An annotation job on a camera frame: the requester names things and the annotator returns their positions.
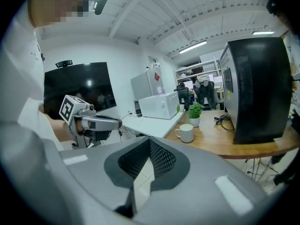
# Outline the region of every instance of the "green plant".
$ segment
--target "green plant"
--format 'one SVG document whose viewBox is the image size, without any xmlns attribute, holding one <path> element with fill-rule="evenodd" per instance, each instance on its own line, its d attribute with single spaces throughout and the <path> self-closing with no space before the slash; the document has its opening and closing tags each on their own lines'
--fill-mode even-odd
<svg viewBox="0 0 300 225">
<path fill-rule="evenodd" d="M 202 106 L 200 103 L 193 102 L 193 105 L 190 105 L 188 109 L 188 118 L 199 118 L 201 115 L 201 108 Z"/>
</svg>

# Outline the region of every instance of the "white mug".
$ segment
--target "white mug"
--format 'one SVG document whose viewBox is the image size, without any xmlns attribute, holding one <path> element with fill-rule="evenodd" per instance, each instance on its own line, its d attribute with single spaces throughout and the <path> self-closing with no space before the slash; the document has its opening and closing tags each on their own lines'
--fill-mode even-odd
<svg viewBox="0 0 300 225">
<path fill-rule="evenodd" d="M 179 127 L 179 129 L 175 130 L 175 134 L 184 143 L 190 143 L 194 140 L 194 127 L 190 124 L 183 124 Z"/>
<path fill-rule="evenodd" d="M 184 104 L 180 104 L 179 107 L 180 107 L 180 112 L 184 112 Z"/>
</svg>

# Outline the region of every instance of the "black office chair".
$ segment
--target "black office chair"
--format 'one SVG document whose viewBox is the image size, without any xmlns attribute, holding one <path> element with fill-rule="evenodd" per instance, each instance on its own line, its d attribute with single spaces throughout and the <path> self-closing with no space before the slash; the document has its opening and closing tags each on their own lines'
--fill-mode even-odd
<svg viewBox="0 0 300 225">
<path fill-rule="evenodd" d="M 188 88 L 179 88 L 175 89 L 174 91 L 178 92 L 178 98 L 179 98 L 179 103 L 182 103 L 182 99 L 184 100 L 184 109 L 187 111 L 188 106 L 191 105 L 191 100 L 188 96 Z"/>
<path fill-rule="evenodd" d="M 198 97 L 198 103 L 200 103 L 205 110 L 216 109 L 217 103 L 214 100 L 214 92 L 215 92 L 214 88 L 215 88 L 215 83 L 209 81 L 206 87 L 204 87 L 204 85 L 201 84 L 200 88 L 197 88 L 195 91 Z M 207 98 L 209 104 L 206 107 L 204 105 L 204 98 Z"/>
</svg>

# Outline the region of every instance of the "floor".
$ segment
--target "floor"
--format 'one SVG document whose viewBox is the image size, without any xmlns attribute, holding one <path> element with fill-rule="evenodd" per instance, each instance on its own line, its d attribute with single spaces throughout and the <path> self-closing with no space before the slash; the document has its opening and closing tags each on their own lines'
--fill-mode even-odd
<svg viewBox="0 0 300 225">
<path fill-rule="evenodd" d="M 298 149 L 288 152 L 278 164 L 269 166 L 274 169 L 276 172 L 281 173 L 293 160 L 296 156 Z M 278 185 L 277 187 L 273 183 L 272 178 L 277 174 L 275 171 L 271 170 L 267 166 L 263 164 L 268 164 L 270 157 L 265 157 L 261 159 L 261 163 L 259 164 L 259 159 L 255 159 L 254 161 L 254 174 L 252 175 L 250 172 L 253 172 L 253 159 L 245 162 L 246 160 L 233 160 L 233 159 L 226 159 L 227 162 L 231 163 L 241 171 L 243 171 L 247 176 L 255 178 L 255 181 L 262 186 L 264 191 L 267 194 L 271 194 L 277 189 L 280 189 L 282 185 Z M 150 184 L 154 180 L 154 171 L 153 165 L 150 159 L 147 160 L 146 164 L 144 165 L 143 169 L 141 170 L 140 174 L 134 181 L 134 190 L 135 190 L 135 203 L 137 211 L 139 211 L 143 205 L 147 202 L 150 196 Z"/>
</svg>

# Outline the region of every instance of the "wall-mounted tv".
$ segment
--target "wall-mounted tv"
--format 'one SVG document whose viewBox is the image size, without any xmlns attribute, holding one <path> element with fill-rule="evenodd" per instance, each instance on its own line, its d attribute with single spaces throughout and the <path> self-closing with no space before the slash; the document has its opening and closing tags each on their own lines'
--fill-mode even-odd
<svg viewBox="0 0 300 225">
<path fill-rule="evenodd" d="M 116 106 L 107 63 L 84 63 L 46 72 L 44 112 L 52 119 L 62 119 L 59 110 L 65 95 L 93 104 L 97 112 Z"/>
</svg>

